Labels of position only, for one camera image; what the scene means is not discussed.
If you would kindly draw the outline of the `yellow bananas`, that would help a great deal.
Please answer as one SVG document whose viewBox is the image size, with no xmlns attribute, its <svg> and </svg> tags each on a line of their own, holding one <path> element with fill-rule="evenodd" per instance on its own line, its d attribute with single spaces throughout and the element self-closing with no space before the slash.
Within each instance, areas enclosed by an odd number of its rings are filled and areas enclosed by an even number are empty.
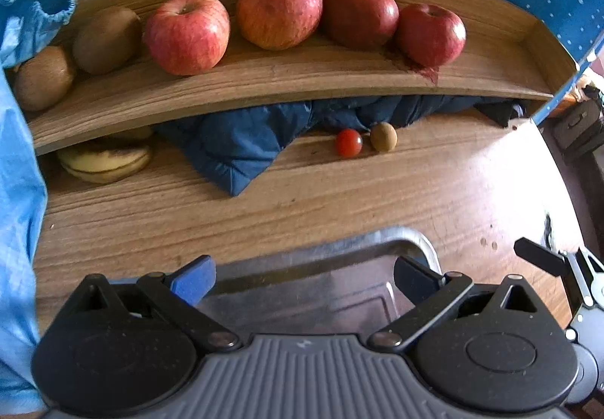
<svg viewBox="0 0 604 419">
<path fill-rule="evenodd" d="M 111 184 L 145 168 L 153 157 L 153 130 L 142 126 L 110 134 L 56 152 L 63 169 L 82 181 Z"/>
</svg>

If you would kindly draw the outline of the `dark blue crumpled cloth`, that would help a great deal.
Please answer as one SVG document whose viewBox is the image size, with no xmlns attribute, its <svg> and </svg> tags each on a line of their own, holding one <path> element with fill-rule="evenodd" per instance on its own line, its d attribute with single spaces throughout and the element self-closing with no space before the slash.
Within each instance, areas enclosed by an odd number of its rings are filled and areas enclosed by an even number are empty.
<svg viewBox="0 0 604 419">
<path fill-rule="evenodd" d="M 154 126 L 154 133 L 179 148 L 202 177 L 236 196 L 310 130 L 366 133 L 377 123 L 404 128 L 434 113 L 456 113 L 471 107 L 506 126 L 511 119 L 524 116 L 528 102 L 447 95 L 310 100 L 174 119 Z"/>
</svg>

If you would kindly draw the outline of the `red apple far left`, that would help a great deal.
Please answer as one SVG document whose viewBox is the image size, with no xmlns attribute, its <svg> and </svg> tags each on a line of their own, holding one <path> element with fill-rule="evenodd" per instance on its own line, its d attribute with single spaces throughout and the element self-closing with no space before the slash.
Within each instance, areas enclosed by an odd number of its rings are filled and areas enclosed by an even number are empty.
<svg viewBox="0 0 604 419">
<path fill-rule="evenodd" d="M 174 75 L 202 74 L 225 54 L 230 20 L 219 0 L 168 0 L 146 22 L 151 58 Z"/>
</svg>

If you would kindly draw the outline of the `red cherry tomato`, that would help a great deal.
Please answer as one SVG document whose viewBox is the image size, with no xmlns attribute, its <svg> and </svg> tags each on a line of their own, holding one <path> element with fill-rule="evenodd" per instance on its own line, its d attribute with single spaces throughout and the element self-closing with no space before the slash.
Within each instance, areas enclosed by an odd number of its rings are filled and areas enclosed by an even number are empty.
<svg viewBox="0 0 604 419">
<path fill-rule="evenodd" d="M 361 153 L 364 140 L 356 130 L 345 129 L 337 134 L 335 145 L 340 157 L 351 158 Z"/>
</svg>

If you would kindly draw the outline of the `steel rectangular tray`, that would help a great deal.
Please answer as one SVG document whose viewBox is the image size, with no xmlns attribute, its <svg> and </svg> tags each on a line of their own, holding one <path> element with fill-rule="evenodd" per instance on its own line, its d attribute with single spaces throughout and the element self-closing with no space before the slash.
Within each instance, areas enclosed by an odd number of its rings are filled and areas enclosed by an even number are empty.
<svg viewBox="0 0 604 419">
<path fill-rule="evenodd" d="M 437 253 L 422 233 L 391 227 L 225 263 L 197 307 L 241 339 L 334 333 L 367 339 L 413 308 L 394 282 L 400 256 L 440 270 Z"/>
</svg>

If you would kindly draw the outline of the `small brown longan fruit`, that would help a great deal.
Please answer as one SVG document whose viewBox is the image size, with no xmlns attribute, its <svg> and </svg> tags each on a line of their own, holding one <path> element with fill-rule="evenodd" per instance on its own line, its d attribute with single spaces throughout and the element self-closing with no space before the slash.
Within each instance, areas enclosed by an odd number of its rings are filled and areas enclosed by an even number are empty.
<svg viewBox="0 0 604 419">
<path fill-rule="evenodd" d="M 375 151 L 390 152 L 397 146 L 397 131 L 390 123 L 376 123 L 371 128 L 370 141 Z"/>
</svg>

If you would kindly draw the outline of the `light blue hanging garment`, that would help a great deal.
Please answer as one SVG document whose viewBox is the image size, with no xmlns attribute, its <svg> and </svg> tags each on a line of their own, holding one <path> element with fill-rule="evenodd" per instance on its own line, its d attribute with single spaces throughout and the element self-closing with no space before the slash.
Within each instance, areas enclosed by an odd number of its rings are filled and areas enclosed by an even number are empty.
<svg viewBox="0 0 604 419">
<path fill-rule="evenodd" d="M 1 67 L 23 64 L 69 23 L 76 0 L 1 0 Z M 44 405 L 31 361 L 39 341 L 33 260 L 47 205 L 33 137 L 6 79 L 1 81 L 1 412 Z"/>
</svg>

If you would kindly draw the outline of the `brown kiwi right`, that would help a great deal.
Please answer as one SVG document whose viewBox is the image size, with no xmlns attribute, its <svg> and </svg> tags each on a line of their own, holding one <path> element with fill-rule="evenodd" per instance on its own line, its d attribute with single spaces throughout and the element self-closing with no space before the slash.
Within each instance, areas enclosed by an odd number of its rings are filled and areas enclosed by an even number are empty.
<svg viewBox="0 0 604 419">
<path fill-rule="evenodd" d="M 73 57 L 88 74 L 107 74 L 139 51 L 141 39 L 141 21 L 133 10 L 122 6 L 105 8 L 79 29 L 73 42 Z"/>
</svg>

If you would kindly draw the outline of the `wooden curved shelf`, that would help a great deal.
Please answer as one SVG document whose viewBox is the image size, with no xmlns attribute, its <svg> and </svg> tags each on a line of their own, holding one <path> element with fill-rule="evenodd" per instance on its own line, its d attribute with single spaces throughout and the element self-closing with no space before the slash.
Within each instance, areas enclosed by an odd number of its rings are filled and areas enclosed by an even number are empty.
<svg viewBox="0 0 604 419">
<path fill-rule="evenodd" d="M 148 17 L 166 0 L 78 0 L 57 42 L 69 44 L 97 11 L 114 5 Z M 220 0 L 233 8 L 236 0 Z M 546 101 L 578 63 L 539 19 L 505 0 L 426 2 L 457 13 L 467 29 L 463 53 L 435 74 L 411 70 L 393 49 L 353 51 L 313 35 L 280 52 L 262 50 L 238 32 L 219 64 L 174 77 L 148 55 L 100 77 L 79 77 L 59 104 L 30 120 L 37 154 L 180 117 L 255 105 L 370 95 L 517 97 Z"/>
</svg>

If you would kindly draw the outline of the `brown kiwi left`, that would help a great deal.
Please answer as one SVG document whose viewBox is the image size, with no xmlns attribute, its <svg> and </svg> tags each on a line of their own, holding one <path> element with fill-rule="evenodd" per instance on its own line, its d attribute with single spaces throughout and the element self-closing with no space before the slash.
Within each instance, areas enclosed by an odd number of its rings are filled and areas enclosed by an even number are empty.
<svg viewBox="0 0 604 419">
<path fill-rule="evenodd" d="M 47 109 L 66 96 L 77 69 L 65 49 L 48 46 L 17 70 L 13 93 L 27 112 Z"/>
</svg>

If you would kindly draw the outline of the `red apple far right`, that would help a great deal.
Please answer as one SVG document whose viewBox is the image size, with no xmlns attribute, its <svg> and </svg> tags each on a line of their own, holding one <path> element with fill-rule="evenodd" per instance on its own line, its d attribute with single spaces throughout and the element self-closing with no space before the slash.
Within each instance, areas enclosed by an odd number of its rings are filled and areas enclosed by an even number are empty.
<svg viewBox="0 0 604 419">
<path fill-rule="evenodd" d="M 422 67 L 453 62 L 467 40 L 463 20 L 453 11 L 428 4 L 410 4 L 399 11 L 395 42 Z"/>
</svg>

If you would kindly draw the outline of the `brown kiwi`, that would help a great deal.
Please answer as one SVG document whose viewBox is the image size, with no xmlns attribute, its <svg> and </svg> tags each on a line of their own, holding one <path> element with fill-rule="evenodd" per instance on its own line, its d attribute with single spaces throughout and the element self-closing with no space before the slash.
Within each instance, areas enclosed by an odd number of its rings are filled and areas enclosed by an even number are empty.
<svg viewBox="0 0 604 419">
<path fill-rule="evenodd" d="M 73 42 L 73 57 L 88 74 L 107 74 L 139 51 L 141 39 L 141 21 L 133 10 L 122 6 L 105 8 L 79 29 Z"/>
<path fill-rule="evenodd" d="M 47 109 L 66 96 L 77 69 L 65 49 L 48 46 L 17 70 L 13 93 L 27 112 Z"/>
</svg>

